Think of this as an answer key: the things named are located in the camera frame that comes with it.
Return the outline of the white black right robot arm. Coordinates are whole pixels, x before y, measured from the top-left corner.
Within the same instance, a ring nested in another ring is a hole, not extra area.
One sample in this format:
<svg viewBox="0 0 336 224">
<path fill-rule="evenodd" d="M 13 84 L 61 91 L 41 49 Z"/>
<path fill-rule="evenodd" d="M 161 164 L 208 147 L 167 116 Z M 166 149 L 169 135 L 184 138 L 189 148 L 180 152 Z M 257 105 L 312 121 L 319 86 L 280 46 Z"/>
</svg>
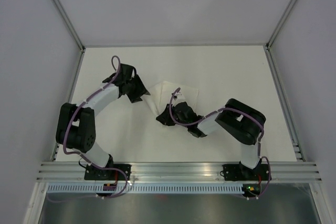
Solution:
<svg viewBox="0 0 336 224">
<path fill-rule="evenodd" d="M 165 126 L 182 126 L 197 138 L 224 129 L 241 144 L 241 155 L 239 163 L 223 165 L 220 175 L 233 182 L 268 179 L 269 168 L 260 157 L 266 117 L 248 105 L 231 98 L 223 108 L 201 116 L 185 101 L 175 105 L 168 103 L 156 120 Z"/>
</svg>

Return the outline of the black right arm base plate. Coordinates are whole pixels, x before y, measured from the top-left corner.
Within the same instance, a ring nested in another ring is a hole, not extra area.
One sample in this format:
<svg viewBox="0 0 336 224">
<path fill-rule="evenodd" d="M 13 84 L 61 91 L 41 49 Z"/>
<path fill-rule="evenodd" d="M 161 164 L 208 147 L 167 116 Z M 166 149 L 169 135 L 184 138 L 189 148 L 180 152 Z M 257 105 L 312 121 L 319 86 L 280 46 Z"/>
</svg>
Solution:
<svg viewBox="0 0 336 224">
<path fill-rule="evenodd" d="M 242 164 L 224 164 L 219 173 L 225 181 L 267 181 L 270 169 L 267 164 L 258 165 L 254 169 L 247 168 Z"/>
</svg>

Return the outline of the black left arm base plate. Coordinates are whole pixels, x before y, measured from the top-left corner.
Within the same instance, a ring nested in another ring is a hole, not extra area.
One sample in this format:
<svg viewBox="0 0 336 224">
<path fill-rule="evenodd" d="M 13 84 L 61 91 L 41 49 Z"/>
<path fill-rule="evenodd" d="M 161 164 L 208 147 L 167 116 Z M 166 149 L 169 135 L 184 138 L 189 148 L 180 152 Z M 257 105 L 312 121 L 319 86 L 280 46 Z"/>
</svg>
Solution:
<svg viewBox="0 0 336 224">
<path fill-rule="evenodd" d="M 119 169 L 126 174 L 127 180 L 130 179 L 130 164 L 114 164 L 115 169 Z M 125 181 L 125 177 L 116 170 L 103 170 L 87 165 L 84 180 L 118 180 Z"/>
</svg>

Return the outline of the white cloth napkin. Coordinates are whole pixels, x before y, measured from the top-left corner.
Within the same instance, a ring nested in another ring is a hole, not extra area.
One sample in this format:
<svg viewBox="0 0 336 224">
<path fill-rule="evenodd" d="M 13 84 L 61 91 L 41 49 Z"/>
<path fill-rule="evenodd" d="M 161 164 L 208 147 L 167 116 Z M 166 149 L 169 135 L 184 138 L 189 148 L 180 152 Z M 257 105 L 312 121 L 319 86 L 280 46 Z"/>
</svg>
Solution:
<svg viewBox="0 0 336 224">
<path fill-rule="evenodd" d="M 184 95 L 185 99 L 177 101 L 173 100 L 172 106 L 176 106 L 180 102 L 187 102 L 192 109 L 195 109 L 199 89 L 168 81 L 162 81 L 149 88 L 151 95 L 144 95 L 142 97 L 151 112 L 154 114 L 155 118 L 164 111 L 167 105 L 169 106 L 171 96 L 177 88 L 180 88 L 180 92 Z"/>
</svg>

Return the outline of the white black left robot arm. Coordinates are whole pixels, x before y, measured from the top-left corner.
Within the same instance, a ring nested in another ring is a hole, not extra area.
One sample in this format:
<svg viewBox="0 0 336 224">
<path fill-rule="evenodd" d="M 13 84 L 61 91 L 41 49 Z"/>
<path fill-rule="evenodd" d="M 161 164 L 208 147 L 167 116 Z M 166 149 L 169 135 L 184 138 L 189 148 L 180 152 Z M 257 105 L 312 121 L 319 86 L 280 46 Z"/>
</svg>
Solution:
<svg viewBox="0 0 336 224">
<path fill-rule="evenodd" d="M 96 116 L 123 95 L 136 103 L 148 94 L 136 68 L 121 63 L 93 94 L 77 104 L 61 106 L 56 142 L 65 154 L 77 154 L 88 162 L 86 180 L 128 180 L 128 170 L 115 167 L 112 155 L 96 142 Z"/>
</svg>

